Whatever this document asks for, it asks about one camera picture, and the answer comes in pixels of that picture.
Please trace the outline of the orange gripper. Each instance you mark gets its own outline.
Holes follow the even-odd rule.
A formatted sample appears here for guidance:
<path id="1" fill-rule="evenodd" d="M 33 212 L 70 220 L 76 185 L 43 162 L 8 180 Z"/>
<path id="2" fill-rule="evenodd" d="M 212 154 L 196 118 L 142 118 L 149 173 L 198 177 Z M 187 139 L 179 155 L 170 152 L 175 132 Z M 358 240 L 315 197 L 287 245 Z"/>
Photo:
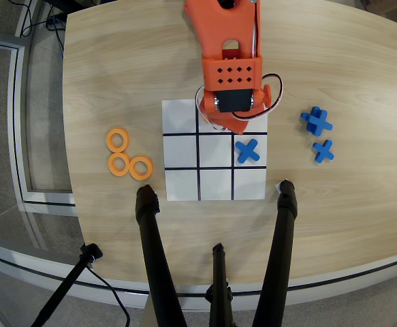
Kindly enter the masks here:
<path id="1" fill-rule="evenodd" d="M 228 91 L 197 90 L 197 111 L 212 127 L 225 127 L 235 134 L 243 134 L 250 121 L 272 112 L 272 92 L 264 88 Z"/>

